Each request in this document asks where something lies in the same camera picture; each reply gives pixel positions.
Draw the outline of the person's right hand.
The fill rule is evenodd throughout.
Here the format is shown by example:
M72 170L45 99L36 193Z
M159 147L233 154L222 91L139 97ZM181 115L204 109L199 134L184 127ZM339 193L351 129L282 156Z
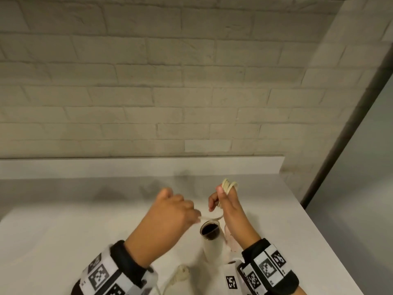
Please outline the person's right hand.
M261 236L253 228L242 208L236 189L232 187L225 193L222 185L218 185L215 190L226 226L240 247L244 250L261 240Z

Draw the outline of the person's left hand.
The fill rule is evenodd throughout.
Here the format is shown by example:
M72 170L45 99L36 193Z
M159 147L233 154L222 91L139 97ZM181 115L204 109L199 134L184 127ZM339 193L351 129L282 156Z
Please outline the person's left hand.
M192 225L172 225L160 220L155 213L154 201L139 225L125 240L124 245L139 266L148 268L155 260L171 250Z

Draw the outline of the white cylindrical tumbler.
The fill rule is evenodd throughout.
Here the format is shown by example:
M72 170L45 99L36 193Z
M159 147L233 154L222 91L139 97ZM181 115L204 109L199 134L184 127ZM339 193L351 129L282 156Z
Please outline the white cylindrical tumbler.
M199 233L207 262L215 266L222 265L225 240L219 222L213 220L205 222Z

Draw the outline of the black right wrist tracker band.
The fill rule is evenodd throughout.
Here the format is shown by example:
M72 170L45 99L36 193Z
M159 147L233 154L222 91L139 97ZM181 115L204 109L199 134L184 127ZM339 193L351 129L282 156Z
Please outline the black right wrist tracker band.
M263 238L220 268L224 295L294 295L299 279L278 249Z

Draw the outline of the black wrist tracker band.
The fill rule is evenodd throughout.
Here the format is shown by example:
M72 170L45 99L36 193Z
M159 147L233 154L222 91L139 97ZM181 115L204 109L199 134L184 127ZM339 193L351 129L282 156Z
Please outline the black wrist tracker band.
M139 266L120 240L89 263L70 295L150 295L157 282L157 272Z
M278 249L263 238L220 268L224 295L294 295L299 279Z

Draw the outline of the black left wrist tracker band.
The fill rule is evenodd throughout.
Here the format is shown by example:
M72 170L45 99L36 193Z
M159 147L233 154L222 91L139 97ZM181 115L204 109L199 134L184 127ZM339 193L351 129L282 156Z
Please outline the black left wrist tracker band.
M70 295L150 295L157 282L157 272L139 266L120 240L89 263Z

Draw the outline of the dark metal frame post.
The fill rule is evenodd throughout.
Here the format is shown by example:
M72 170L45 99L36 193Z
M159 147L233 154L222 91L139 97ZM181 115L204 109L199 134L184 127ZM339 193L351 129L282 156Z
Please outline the dark metal frame post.
M375 100L381 93L382 89L389 81L393 74L393 45L384 57L380 67L376 69L374 76L370 83L367 85L368 92L365 92L359 101L359 105L350 114L349 120L341 130L339 136L335 139L331 150L328 152L326 159L323 161L321 167L317 169L317 174L314 176L313 181L308 187L304 198L300 201L302 208L305 210L312 201L314 195L319 187L327 177L331 168L341 155L342 151L352 138L356 129L361 124L362 120L374 104Z

